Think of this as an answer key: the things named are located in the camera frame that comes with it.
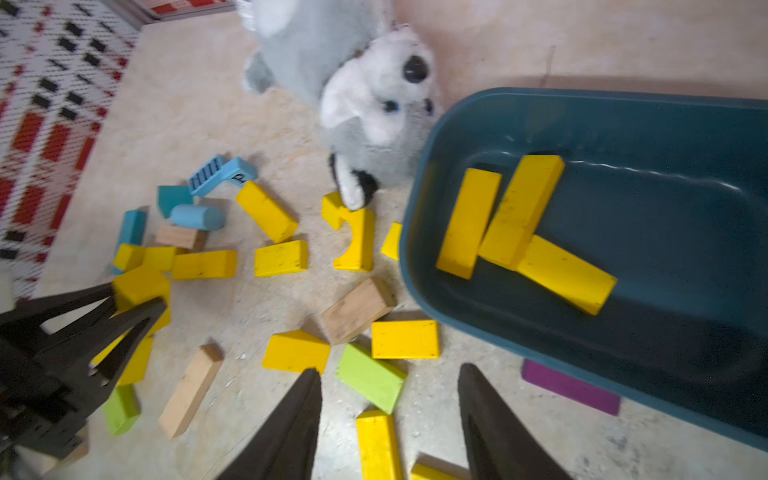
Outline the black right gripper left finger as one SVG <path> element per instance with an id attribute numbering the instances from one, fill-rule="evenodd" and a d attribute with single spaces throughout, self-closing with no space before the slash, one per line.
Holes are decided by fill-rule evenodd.
<path id="1" fill-rule="evenodd" d="M 321 376 L 305 370 L 220 479 L 309 479 L 322 410 Z"/>

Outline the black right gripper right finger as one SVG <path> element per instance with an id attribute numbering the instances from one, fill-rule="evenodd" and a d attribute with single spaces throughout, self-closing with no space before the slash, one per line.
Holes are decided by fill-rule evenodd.
<path id="1" fill-rule="evenodd" d="M 468 466 L 474 479 L 569 477 L 476 365 L 461 365 L 458 395 Z"/>

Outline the yellow triangular block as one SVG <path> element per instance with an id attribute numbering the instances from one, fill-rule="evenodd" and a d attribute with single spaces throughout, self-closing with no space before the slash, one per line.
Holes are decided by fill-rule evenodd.
<path id="1" fill-rule="evenodd" d="M 270 370 L 303 373 L 315 369 L 325 371 L 331 346 L 302 330 L 272 335 L 262 360 L 262 367 Z"/>

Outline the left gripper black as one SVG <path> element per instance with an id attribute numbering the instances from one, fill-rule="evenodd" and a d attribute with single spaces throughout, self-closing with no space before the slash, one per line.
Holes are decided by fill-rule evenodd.
<path id="1" fill-rule="evenodd" d="M 1 335 L 34 336 L 41 325 L 111 298 L 105 283 L 20 303 L 1 314 Z M 83 440 L 78 432 L 114 390 L 139 344 L 166 310 L 157 297 L 122 313 L 108 299 L 49 336 L 32 352 L 1 339 L 1 431 L 15 443 L 64 459 Z"/>

